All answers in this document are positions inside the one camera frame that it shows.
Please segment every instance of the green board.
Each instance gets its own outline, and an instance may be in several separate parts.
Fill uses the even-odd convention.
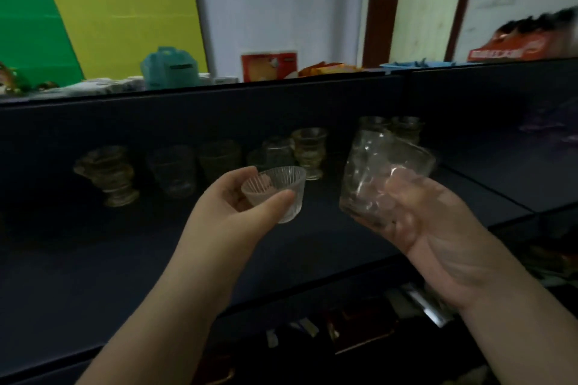
[[[0,1],[0,61],[35,86],[83,79],[54,0]]]

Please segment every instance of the dark shelf surface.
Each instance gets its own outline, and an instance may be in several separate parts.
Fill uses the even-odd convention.
[[[405,258],[339,210],[342,168],[342,159],[331,161],[326,177],[307,182],[301,213],[257,246],[235,287],[232,307],[217,320],[218,338],[250,321],[253,309],[263,316],[282,311],[283,319],[298,319],[331,301],[346,302],[354,294],[347,279],[356,274],[368,274],[358,283],[371,280],[364,294],[386,286],[383,279],[393,274],[382,266],[391,265],[394,275],[406,277],[409,268],[396,266],[409,267]],[[529,214],[443,168],[433,177],[466,200],[488,227]],[[5,214],[0,377],[105,344],[154,285],[195,201],[144,192],[121,209],[70,204],[18,218]],[[326,287],[324,280],[331,278]],[[267,302],[273,306],[263,308]],[[257,328],[264,323],[255,319],[255,327],[247,328],[266,330]]]
[[[516,128],[435,146],[444,165],[536,213],[578,201],[578,149],[564,133],[526,134]]]

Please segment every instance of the small glass bowl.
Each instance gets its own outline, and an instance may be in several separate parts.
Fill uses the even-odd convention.
[[[295,200],[279,221],[284,224],[291,221],[301,211],[303,192],[305,191],[306,170],[300,166],[281,166],[261,172],[249,178],[241,186],[241,192],[254,206],[271,198],[278,192],[290,189],[295,192]]]

